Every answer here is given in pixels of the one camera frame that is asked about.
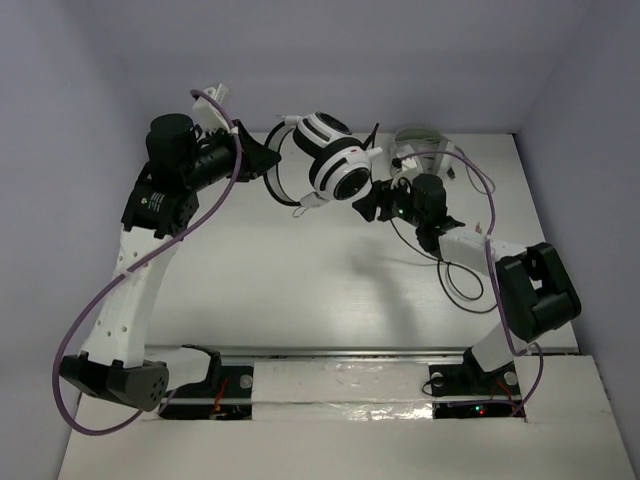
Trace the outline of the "black white headphones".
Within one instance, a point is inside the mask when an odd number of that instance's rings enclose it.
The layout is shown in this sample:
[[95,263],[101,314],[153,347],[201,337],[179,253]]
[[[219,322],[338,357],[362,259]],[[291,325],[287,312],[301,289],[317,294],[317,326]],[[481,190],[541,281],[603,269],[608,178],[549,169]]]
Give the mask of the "black white headphones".
[[378,129],[375,125],[361,141],[347,125],[325,112],[284,116],[269,132],[264,146],[280,153],[285,139],[290,137],[312,159],[308,171],[311,192],[298,200],[290,197],[277,165],[263,175],[267,191],[277,203],[304,211],[353,198],[364,189],[374,160],[382,154],[382,149],[374,145]]

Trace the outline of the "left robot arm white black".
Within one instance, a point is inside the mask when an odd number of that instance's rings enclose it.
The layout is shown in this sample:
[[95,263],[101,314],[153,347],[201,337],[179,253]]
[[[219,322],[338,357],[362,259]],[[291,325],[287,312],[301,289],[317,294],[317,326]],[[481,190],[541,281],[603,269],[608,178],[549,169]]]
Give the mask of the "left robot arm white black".
[[145,146],[148,160],[121,218],[113,278],[90,303],[101,308],[98,318],[77,354],[57,353],[53,374],[89,397],[140,412],[154,410],[182,385],[200,394],[221,386],[211,350],[188,345],[146,356],[153,306],[181,241],[221,207],[236,183],[262,177],[281,160],[238,120],[215,128],[177,113],[151,122]]

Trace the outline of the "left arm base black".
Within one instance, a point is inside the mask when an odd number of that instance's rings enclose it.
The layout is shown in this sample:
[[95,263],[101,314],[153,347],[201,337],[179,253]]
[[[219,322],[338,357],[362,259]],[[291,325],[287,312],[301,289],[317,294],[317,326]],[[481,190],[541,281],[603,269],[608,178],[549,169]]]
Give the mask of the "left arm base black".
[[209,357],[204,378],[169,391],[158,407],[159,417],[164,420],[251,420],[254,365],[228,363],[217,350],[204,347],[197,350]]

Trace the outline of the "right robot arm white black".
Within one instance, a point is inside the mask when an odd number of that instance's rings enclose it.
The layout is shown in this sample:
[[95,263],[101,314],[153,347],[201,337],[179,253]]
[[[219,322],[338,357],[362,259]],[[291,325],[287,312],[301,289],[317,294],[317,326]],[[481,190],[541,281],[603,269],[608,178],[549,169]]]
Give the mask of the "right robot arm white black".
[[467,227],[449,214],[444,183],[435,175],[376,181],[353,207],[368,222],[407,222],[426,253],[490,280],[499,324],[464,352],[451,373],[443,374],[445,386],[460,381],[472,392],[487,391],[516,355],[582,312],[577,291],[551,244],[496,241]]

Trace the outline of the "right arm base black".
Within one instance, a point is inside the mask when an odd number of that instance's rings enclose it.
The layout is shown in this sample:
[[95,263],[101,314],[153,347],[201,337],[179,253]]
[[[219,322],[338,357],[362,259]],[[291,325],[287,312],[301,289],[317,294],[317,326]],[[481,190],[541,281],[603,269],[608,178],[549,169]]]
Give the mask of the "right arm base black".
[[430,365],[421,392],[434,401],[436,419],[525,418],[514,361],[485,372],[465,352],[461,363]]

